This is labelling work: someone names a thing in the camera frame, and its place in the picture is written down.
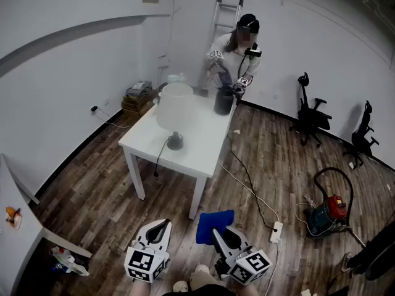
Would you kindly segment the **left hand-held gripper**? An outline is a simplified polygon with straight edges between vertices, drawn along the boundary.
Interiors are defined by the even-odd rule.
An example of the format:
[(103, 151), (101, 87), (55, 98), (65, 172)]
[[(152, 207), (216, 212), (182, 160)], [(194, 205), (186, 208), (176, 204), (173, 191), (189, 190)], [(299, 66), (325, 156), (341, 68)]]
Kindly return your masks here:
[[(138, 241), (127, 248), (124, 268), (129, 278), (153, 283), (164, 271), (169, 260), (166, 252), (170, 243), (172, 222), (166, 218), (155, 220), (140, 228)], [(157, 250), (148, 246), (156, 245)]]

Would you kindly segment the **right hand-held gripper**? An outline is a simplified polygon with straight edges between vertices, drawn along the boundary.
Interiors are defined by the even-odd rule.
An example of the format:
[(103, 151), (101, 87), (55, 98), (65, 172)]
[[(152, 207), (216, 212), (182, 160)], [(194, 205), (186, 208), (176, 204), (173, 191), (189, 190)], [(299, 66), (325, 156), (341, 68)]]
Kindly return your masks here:
[(261, 278), (272, 266), (263, 250), (248, 247), (246, 236), (231, 226), (227, 226), (223, 232), (213, 228), (212, 243), (221, 257), (215, 264), (215, 270), (221, 279), (231, 277), (246, 286)]

